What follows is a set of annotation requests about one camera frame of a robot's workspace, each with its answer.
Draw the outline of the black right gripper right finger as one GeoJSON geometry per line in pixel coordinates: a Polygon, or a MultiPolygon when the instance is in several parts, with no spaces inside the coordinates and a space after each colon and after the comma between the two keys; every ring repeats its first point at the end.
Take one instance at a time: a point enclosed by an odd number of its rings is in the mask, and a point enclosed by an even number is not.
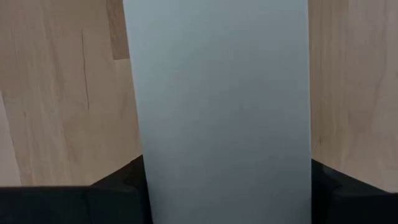
{"type": "Polygon", "coordinates": [[[398,193],[312,160],[312,224],[398,224],[398,193]]]}

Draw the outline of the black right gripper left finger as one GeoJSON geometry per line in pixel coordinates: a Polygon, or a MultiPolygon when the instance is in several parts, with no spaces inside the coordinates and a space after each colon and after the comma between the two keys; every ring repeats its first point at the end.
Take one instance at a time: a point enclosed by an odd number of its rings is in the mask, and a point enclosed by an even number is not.
{"type": "Polygon", "coordinates": [[[0,224],[152,224],[143,157],[89,186],[0,187],[0,224]]]}

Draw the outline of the white duct cover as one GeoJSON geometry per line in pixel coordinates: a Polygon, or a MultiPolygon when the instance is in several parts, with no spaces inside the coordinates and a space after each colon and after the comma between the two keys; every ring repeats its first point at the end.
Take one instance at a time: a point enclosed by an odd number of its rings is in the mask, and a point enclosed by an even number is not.
{"type": "Polygon", "coordinates": [[[123,0],[154,224],[311,224],[308,0],[123,0]]]}

